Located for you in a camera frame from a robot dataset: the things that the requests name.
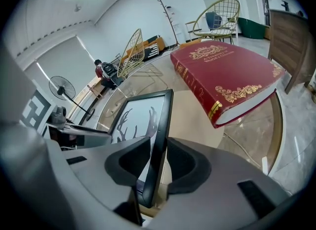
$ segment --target floor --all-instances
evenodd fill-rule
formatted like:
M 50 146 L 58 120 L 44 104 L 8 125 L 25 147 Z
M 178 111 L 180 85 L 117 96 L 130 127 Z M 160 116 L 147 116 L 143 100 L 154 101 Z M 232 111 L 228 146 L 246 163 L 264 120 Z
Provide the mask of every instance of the floor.
M 267 57 L 270 42 L 265 39 L 257 40 L 239 37 L 238 45 Z M 158 73 L 163 71 L 162 74 L 166 71 L 167 73 L 168 71 L 174 71 L 172 64 L 162 65 L 162 63 L 157 63 L 154 69 L 157 69 Z M 147 91 L 152 92 L 153 89 L 142 87 L 142 85 L 146 83 L 154 87 L 156 91 L 166 89 L 172 85 L 175 94 L 178 95 L 175 99 L 178 99 L 179 103 L 176 103 L 176 105 L 181 104 L 183 96 L 180 95 L 187 94 L 181 93 L 181 91 L 188 91 L 186 85 L 182 84 L 181 78 L 177 76 L 170 78 L 170 76 L 161 75 L 160 79 L 162 80 L 155 80 L 154 77 L 142 77 L 139 74 L 133 78 L 132 89 L 130 85 L 126 84 L 122 87 L 121 92 L 116 93 L 116 95 L 110 99 L 107 106 L 112 106 L 109 108 L 111 111 L 102 114 L 102 116 L 101 112 L 110 96 L 109 92 L 107 92 L 104 99 L 98 101 L 95 105 L 94 117 L 83 125 L 96 128 L 99 116 L 101 116 L 100 120 L 102 120 L 102 122 L 100 122 L 98 129 L 100 126 L 107 129 L 114 119 L 113 113 L 119 108 L 117 105 L 121 102 L 121 99 L 124 99 L 130 94 L 138 95 L 147 93 Z M 309 91 L 304 88 L 302 84 L 294 87 L 290 93 L 286 95 L 284 88 L 288 81 L 289 75 L 285 75 L 277 87 L 284 111 L 283 124 L 285 124 L 286 127 L 286 134 L 284 147 L 280 152 L 280 160 L 273 173 L 270 173 L 269 176 L 278 182 L 286 191 L 293 194 L 306 185 L 315 163 L 316 105 L 312 102 Z M 195 105 L 194 101 L 186 104 L 187 106 L 185 108 L 191 110 L 192 106 Z M 222 136 L 222 139 L 219 139 L 218 142 L 209 146 L 236 153 L 262 169 L 263 156 L 267 155 L 270 147 L 274 121 L 271 103 L 267 101 L 249 115 L 240 118 L 230 125 L 226 125 L 224 131 L 214 133 Z M 180 131 L 171 130 L 171 132 L 179 133 Z M 187 139 L 199 140 L 201 139 L 201 133 L 202 132 L 199 131 Z M 247 151 L 248 155 L 246 155 L 240 145 Z M 166 168 L 169 168 L 167 162 L 164 164 L 164 169 Z M 166 176 L 164 174 L 162 175 L 162 185 L 159 189 L 161 196 L 164 196 L 163 194 L 165 194 L 167 184 L 170 183 L 170 181 L 171 176 L 169 174 Z

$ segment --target tiled floor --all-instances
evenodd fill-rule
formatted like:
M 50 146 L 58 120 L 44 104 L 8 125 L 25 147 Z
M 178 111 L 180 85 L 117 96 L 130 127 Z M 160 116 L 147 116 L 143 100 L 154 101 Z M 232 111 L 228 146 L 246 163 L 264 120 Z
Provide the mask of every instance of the tiled floor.
M 238 45 L 252 50 L 265 57 L 268 56 L 270 42 L 268 40 L 248 39 L 239 37 Z M 169 57 L 163 57 L 156 61 L 154 66 L 146 66 L 133 77 L 129 78 L 129 82 L 124 83 L 120 87 L 120 91 L 116 91 L 112 98 L 107 102 L 107 98 L 99 101 L 95 106 L 95 118 L 93 117 L 85 125 L 96 127 L 97 116 L 100 116 L 98 129 L 106 130 L 110 127 L 114 120 L 116 111 L 126 97 L 132 95 L 140 95 L 149 92 L 165 90 L 172 88 L 175 92 L 175 106 L 180 106 L 183 102 L 181 99 L 186 98 L 183 95 L 189 94 L 188 87 L 183 83 L 182 79 L 174 73 L 172 63 Z M 284 122 L 286 126 L 286 138 L 282 152 L 280 152 L 280 161 L 276 166 L 276 170 L 271 173 L 271 177 L 275 179 L 285 190 L 295 193 L 299 191 L 308 180 L 312 166 L 316 157 L 316 105 L 311 100 L 310 93 L 303 87 L 298 85 L 294 87 L 288 95 L 284 92 L 284 86 L 289 81 L 289 75 L 285 75 L 278 85 L 279 97 L 283 103 L 282 108 L 285 114 Z M 192 119 L 193 116 L 203 114 L 198 110 L 198 106 L 194 102 L 194 98 L 190 103 L 182 105 L 183 112 L 190 112 L 192 109 L 195 114 L 188 116 L 186 120 Z M 173 111 L 173 114 L 183 118 L 183 114 Z M 185 119 L 182 123 L 188 127 Z M 249 162 L 253 163 L 248 155 L 238 145 L 240 144 L 256 162 L 253 163 L 262 168 L 262 158 L 267 155 L 274 130 L 274 114 L 271 102 L 268 100 L 259 108 L 249 113 L 247 116 L 226 125 L 224 131 L 217 129 L 214 131 L 218 141 L 208 146 L 218 147 L 238 154 Z M 170 135 L 183 137 L 183 139 L 193 140 L 207 145 L 210 136 L 203 129 L 195 129 L 194 133 L 181 134 L 179 129 L 171 126 Z M 164 170 L 168 169 L 168 163 L 164 164 Z M 171 175 L 166 171 L 163 172 L 161 179 L 161 188 L 159 195 L 165 194 L 166 185 L 170 183 Z

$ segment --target fan stand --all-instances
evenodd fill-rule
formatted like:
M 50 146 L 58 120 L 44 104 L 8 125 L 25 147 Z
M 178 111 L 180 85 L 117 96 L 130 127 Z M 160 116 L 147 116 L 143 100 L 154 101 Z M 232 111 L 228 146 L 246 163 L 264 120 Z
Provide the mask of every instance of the fan stand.
M 95 109 L 92 108 L 90 112 L 86 111 L 84 108 L 82 108 L 80 105 L 78 105 L 72 98 L 70 98 L 65 92 L 63 93 L 71 102 L 73 102 L 76 106 L 78 106 L 81 110 L 83 110 L 87 114 L 86 120 L 88 121 L 91 119 L 92 115 L 94 114 Z

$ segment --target coat rack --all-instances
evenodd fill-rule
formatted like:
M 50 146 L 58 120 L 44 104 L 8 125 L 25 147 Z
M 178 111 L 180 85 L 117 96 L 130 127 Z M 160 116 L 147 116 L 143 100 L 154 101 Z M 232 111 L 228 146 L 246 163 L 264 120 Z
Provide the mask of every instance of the coat rack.
M 170 25 L 171 25 L 171 28 L 172 28 L 172 31 L 173 31 L 174 37 L 175 37 L 175 39 L 176 39 L 176 44 L 175 44 L 175 46 L 179 46 L 179 45 L 180 45 L 180 43 L 178 42 L 178 39 L 177 39 L 176 33 L 174 32 L 174 29 L 173 29 L 173 25 L 172 25 L 171 18 L 169 17 L 168 12 L 167 12 L 167 10 L 166 10 L 166 5 L 163 5 L 163 3 L 162 3 L 162 1 L 161 1 L 161 0 L 158 0 L 158 2 L 160 2 L 160 4 L 162 5 L 162 7 L 163 7 L 163 9 L 164 9 L 164 13 L 166 14 L 166 17 L 168 18 L 169 23 L 170 23 Z

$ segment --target white ceiling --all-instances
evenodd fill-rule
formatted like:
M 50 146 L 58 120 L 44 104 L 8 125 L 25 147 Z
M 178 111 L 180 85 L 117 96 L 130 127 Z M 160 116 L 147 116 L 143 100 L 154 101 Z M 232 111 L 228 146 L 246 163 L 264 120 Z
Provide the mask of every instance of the white ceiling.
M 13 57 L 37 41 L 70 25 L 96 22 L 117 0 L 21 0 L 3 32 Z

